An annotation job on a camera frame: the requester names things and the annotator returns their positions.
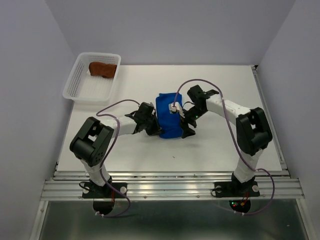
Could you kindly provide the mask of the blue towel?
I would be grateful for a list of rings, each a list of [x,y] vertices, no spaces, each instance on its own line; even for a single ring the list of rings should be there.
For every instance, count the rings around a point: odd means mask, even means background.
[[[170,113],[169,105],[174,102],[176,93],[160,93],[155,99],[156,115],[159,126],[161,127],[162,139],[181,138],[183,130],[180,126],[180,115],[178,113]]]

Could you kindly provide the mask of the brown towel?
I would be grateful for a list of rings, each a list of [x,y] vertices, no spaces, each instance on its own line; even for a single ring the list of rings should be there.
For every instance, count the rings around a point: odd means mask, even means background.
[[[112,79],[116,74],[117,65],[94,61],[88,65],[88,70],[91,76]]]

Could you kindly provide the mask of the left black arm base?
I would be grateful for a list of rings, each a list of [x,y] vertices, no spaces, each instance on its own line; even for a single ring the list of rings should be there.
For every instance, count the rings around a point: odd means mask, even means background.
[[[127,189],[128,184],[126,182],[109,182],[113,188],[120,193],[114,191],[107,184],[104,186],[98,186],[89,181],[81,181],[78,185],[82,189],[83,199],[124,199],[127,195],[127,191],[121,192],[121,188]]]

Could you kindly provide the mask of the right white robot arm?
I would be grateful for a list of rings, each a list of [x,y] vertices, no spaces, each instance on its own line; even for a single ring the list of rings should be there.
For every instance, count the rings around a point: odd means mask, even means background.
[[[242,195],[248,190],[248,183],[253,180],[258,160],[264,149],[273,140],[266,114],[260,107],[248,108],[224,99],[216,90],[203,91],[199,85],[191,87],[187,95],[193,102],[193,107],[179,109],[182,138],[196,134],[190,128],[197,127],[196,120],[207,112],[215,113],[227,122],[230,131],[231,124],[235,126],[236,135],[231,138],[239,155],[239,160],[232,181],[231,192]]]

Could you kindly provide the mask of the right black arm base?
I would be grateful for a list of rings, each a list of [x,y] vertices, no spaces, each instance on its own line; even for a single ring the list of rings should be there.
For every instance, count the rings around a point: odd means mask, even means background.
[[[259,197],[260,190],[255,176],[241,183],[234,174],[230,181],[217,181],[214,183],[211,195],[216,198],[240,198],[240,197]]]

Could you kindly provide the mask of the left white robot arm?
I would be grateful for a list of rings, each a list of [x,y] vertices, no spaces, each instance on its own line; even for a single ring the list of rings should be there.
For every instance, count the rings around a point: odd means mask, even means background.
[[[118,137],[134,135],[145,131],[148,136],[162,133],[153,104],[142,102],[138,109],[120,118],[112,114],[98,112],[98,117],[111,117],[103,124],[95,117],[85,120],[75,137],[69,150],[79,159],[89,173],[89,180],[94,183],[94,191],[100,197],[111,193],[111,176],[106,171],[104,161],[111,151],[109,145],[114,146]]]

